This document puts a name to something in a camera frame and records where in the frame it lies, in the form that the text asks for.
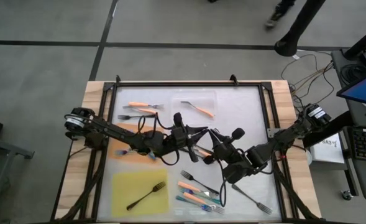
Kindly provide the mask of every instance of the yellow cutting board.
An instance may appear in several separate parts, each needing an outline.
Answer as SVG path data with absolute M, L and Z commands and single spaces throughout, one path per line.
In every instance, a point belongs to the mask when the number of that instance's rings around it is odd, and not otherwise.
M 152 188 L 164 181 L 166 186 L 145 197 L 130 211 L 128 205 L 148 194 Z M 166 169 L 138 172 L 120 172 L 112 178 L 111 214 L 114 217 L 152 215 L 169 210 Z

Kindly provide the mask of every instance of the concrete floor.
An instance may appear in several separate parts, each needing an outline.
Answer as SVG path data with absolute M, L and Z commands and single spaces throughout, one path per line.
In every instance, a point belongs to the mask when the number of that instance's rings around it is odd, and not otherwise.
M 277 0 L 120 0 L 109 42 L 169 42 L 273 45 L 289 28 L 304 0 L 265 32 L 262 23 Z M 99 41 L 111 0 L 0 1 L 0 40 Z M 366 0 L 327 1 L 300 45 L 350 46 L 366 33 Z M 0 220 L 46 222 L 50 218 L 69 147 L 63 115 L 83 99 L 96 47 L 0 45 L 1 138 L 36 151 L 31 161 L 17 158 L 10 175 L 12 187 L 2 196 Z M 316 52 L 318 67 L 330 56 Z M 97 80 L 225 80 L 280 79 L 293 61 L 271 50 L 127 49 L 106 48 Z M 294 83 L 315 71 L 313 57 L 286 69 Z M 334 70 L 327 79 L 339 89 Z M 331 87 L 319 78 L 303 103 L 320 100 Z M 320 103 L 332 116 L 347 110 L 332 94 Z M 324 218 L 366 223 L 366 200 L 350 202 L 339 196 L 346 189 L 343 171 L 313 169 L 312 176 Z

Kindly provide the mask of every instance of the wooden table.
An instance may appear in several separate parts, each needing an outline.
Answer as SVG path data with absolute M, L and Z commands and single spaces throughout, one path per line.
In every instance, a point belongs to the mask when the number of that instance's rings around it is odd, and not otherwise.
M 293 102 L 289 92 L 288 82 L 284 80 L 266 80 L 265 82 L 271 82 L 273 88 L 273 94 L 275 99 L 275 104 L 277 106 L 278 117 L 280 120 L 281 128 L 288 128 L 296 120 L 295 110 L 293 107 Z M 101 95 L 103 92 L 104 82 L 88 82 L 85 91 L 85 97 L 83 98 L 82 107 L 91 108 L 98 114 Z M 266 104 L 268 108 L 268 117 L 270 119 L 271 127 L 273 127 L 273 119 L 270 109 L 270 103 L 268 97 L 266 98 Z M 106 101 L 106 107 L 104 110 L 104 118 L 108 115 L 109 108 L 108 98 Z M 295 144 L 302 145 L 301 141 L 296 141 Z M 71 148 L 71 153 L 83 148 L 83 140 L 75 141 Z M 82 193 L 86 173 L 89 164 L 90 150 L 82 151 L 74 155 L 67 167 L 65 178 L 62 183 L 62 191 L 60 194 L 60 199 L 58 201 L 57 211 L 55 213 L 55 218 L 60 218 L 66 214 L 66 212 L 75 203 L 76 199 Z M 299 197 L 302 199 L 304 204 L 318 217 L 321 217 L 321 212 L 319 210 L 319 205 L 317 197 L 314 190 L 313 180 L 309 171 L 307 164 L 306 154 L 303 150 L 292 147 L 287 154 L 291 179 L 293 182 L 293 187 Z M 288 217 L 291 217 L 290 205 L 288 196 L 284 191 L 285 206 Z M 86 213 L 90 217 L 91 206 L 93 204 L 94 190 L 89 197 L 88 209 Z

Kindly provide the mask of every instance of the white paper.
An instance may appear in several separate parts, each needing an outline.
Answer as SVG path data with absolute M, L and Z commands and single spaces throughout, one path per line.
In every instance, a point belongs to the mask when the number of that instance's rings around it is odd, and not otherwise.
M 339 134 L 310 147 L 314 161 L 344 163 Z

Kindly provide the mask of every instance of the orange handle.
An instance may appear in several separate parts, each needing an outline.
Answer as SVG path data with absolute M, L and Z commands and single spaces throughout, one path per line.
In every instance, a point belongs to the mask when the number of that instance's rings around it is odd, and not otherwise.
M 181 182 L 181 181 L 179 181 L 179 182 L 177 183 L 177 185 L 179 185 L 180 187 L 184 187 L 184 188 L 186 188 L 186 189 L 190 189 L 190 190 L 197 191 L 197 192 L 200 192 L 200 191 L 201 191 L 200 189 L 197 189 L 196 187 L 193 187 L 193 186 L 191 186 L 190 184 L 186 184 L 186 183 Z
M 189 193 L 187 193 L 187 192 L 184 192 L 184 193 L 183 193 L 183 195 L 184 195 L 186 198 L 189 198 L 189 199 L 191 199 L 191 200 L 194 200 L 195 202 L 198 202 L 198 203 L 201 203 L 201 204 L 203 204 L 203 205 L 206 205 L 206 202 L 205 202 L 204 200 L 201 200 L 201 199 L 199 199 L 199 198 L 195 197 L 194 195 L 191 195 L 191 194 L 189 194 Z
M 139 109 L 139 111 L 143 111 L 143 112 L 146 112 L 146 113 L 152 113 L 152 114 L 156 114 L 157 113 L 156 111 L 147 110 L 147 109 Z
M 202 113 L 206 113 L 207 115 L 209 115 L 211 118 L 213 118 L 214 117 L 214 115 L 212 114 L 212 113 L 210 113 L 210 112 L 208 112 L 207 110 L 205 110 L 205 109 L 202 109 L 202 108 L 196 108 L 196 109 L 198 109 L 200 112 L 202 112 Z
M 148 106 L 146 103 L 129 102 L 129 106 Z
M 200 149 L 198 149 L 198 152 L 199 152 L 200 154 L 204 155 L 204 156 L 211 156 L 211 154 L 210 154 L 210 153 L 207 153 L 207 152 L 202 151 L 202 150 L 200 150 Z

